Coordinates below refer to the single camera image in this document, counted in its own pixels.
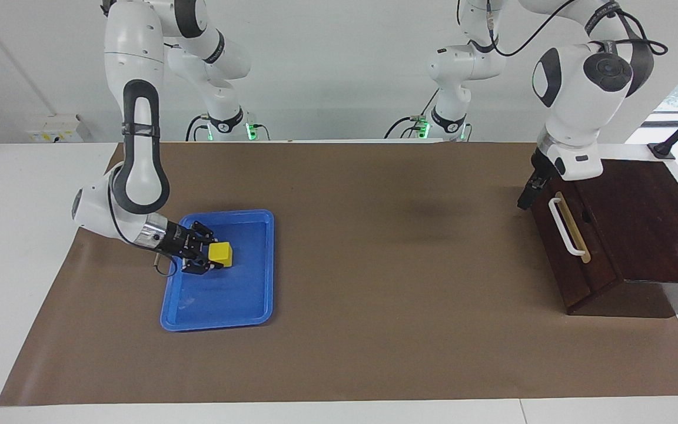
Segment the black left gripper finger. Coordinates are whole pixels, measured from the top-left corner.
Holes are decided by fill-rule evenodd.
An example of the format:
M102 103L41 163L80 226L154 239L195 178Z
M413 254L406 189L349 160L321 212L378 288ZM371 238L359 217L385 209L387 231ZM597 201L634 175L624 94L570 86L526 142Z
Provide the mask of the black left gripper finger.
M548 182L548 177L531 176L527 180L519 199L517 199L517 207L521 210L529 210Z

